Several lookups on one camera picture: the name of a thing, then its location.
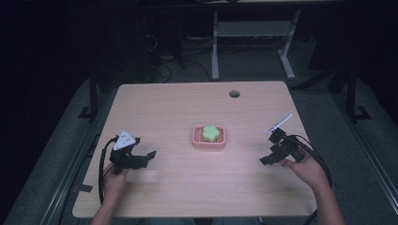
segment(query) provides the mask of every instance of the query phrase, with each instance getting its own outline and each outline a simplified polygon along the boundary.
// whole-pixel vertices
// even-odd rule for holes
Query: hole in table
[[[237,90],[232,90],[229,92],[229,96],[232,98],[238,98],[240,96],[240,92],[238,92]]]

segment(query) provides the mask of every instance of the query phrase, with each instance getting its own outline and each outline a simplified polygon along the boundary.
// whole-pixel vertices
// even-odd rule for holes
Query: small pink tray
[[[203,128],[205,126],[195,126],[192,133],[192,145],[195,148],[206,148],[206,149],[221,149],[225,147],[225,129],[222,126],[216,126],[220,132],[220,137],[216,142],[207,142],[203,140]]]

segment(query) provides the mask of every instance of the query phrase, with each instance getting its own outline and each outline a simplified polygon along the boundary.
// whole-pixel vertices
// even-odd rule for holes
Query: green object
[[[203,127],[203,140],[214,143],[220,137],[220,131],[216,126]]]

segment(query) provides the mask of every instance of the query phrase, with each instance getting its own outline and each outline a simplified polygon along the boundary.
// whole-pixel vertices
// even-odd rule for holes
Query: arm
[[[314,192],[318,207],[318,221],[322,225],[344,225],[344,219],[333,190],[329,186],[328,178],[322,167],[308,153],[301,162],[288,159],[281,161],[283,166],[290,168]]]
[[[103,181],[103,203],[91,221],[92,225],[111,224],[115,208],[126,188],[129,170],[124,169],[120,174],[115,175],[114,167],[110,164],[104,171],[106,174]]]

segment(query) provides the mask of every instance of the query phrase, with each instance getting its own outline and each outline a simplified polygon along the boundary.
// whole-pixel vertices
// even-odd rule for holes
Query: human hand
[[[305,150],[300,148],[299,151],[304,155],[301,162],[283,159],[280,164],[290,168],[298,178],[313,190],[327,188],[329,181],[319,163]]]
[[[103,178],[103,192],[105,202],[117,202],[126,188],[126,180],[129,169],[123,169],[123,171],[118,175],[114,174],[114,171],[115,165],[112,163],[109,164],[104,170],[105,175]]]

